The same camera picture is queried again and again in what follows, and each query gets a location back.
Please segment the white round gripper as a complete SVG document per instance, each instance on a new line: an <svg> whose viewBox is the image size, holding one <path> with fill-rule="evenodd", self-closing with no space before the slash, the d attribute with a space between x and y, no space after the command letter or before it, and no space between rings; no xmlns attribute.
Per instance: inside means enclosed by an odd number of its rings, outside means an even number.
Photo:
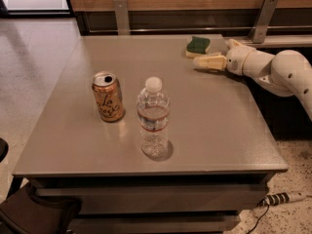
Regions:
<svg viewBox="0 0 312 234"><path fill-rule="evenodd" d="M227 45L230 50L226 57L223 55L199 56L193 60L193 63L196 66L213 70L224 70L226 67L228 71L236 75L250 76L252 69L247 65L247 58L256 52L256 48L242 46L242 43L235 39L229 39Z"/></svg>

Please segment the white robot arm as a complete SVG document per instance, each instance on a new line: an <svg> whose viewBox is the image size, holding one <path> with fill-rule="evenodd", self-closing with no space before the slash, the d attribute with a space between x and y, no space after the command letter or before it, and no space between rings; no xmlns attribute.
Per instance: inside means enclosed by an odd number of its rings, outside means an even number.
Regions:
<svg viewBox="0 0 312 234"><path fill-rule="evenodd" d="M294 50L268 54L229 40L226 55L201 55L194 64L213 70L252 78L261 88L279 97L296 96L312 121L312 67L307 58Z"/></svg>

